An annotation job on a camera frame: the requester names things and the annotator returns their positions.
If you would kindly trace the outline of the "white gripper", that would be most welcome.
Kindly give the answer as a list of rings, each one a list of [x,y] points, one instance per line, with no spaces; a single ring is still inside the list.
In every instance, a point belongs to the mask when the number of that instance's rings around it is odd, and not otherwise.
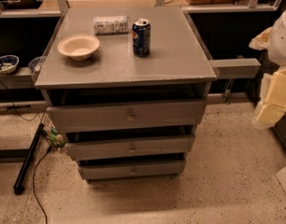
[[[269,27],[255,36],[249,47],[256,50],[267,49],[271,31],[272,28]],[[281,67],[272,75],[264,73],[260,98],[261,101],[254,110],[251,123],[257,129],[269,129],[285,115],[283,110],[286,110],[286,67]]]

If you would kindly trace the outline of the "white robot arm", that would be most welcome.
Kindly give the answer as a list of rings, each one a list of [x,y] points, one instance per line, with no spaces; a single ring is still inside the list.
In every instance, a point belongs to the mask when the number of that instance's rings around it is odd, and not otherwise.
[[[269,61],[279,66],[272,75],[264,73],[260,101],[252,120],[255,128],[268,129],[274,127],[286,113],[286,9],[272,27],[251,40],[249,47],[266,49]]]

